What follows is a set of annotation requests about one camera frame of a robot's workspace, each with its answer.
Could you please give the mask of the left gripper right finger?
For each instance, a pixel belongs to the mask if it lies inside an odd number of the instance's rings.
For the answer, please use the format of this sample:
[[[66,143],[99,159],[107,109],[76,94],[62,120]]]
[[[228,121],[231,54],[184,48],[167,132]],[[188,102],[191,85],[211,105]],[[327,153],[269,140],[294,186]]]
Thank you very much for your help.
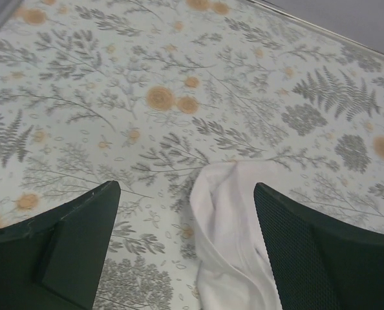
[[[313,210],[263,183],[253,196],[283,309],[384,310],[384,234]]]

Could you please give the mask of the white t shirt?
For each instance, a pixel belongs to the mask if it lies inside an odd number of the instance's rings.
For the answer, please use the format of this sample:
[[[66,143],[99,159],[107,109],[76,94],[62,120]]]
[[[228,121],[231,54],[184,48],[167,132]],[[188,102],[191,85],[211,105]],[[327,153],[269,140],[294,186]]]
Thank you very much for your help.
[[[190,195],[197,288],[203,309],[281,309],[253,192],[277,185],[273,163],[239,161],[204,167]]]

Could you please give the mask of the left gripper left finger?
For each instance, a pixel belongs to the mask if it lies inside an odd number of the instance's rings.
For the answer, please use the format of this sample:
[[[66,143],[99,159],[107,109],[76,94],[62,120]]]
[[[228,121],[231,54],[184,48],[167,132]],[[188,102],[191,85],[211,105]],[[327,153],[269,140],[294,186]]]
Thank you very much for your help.
[[[0,309],[92,309],[119,201],[107,181],[0,228]]]

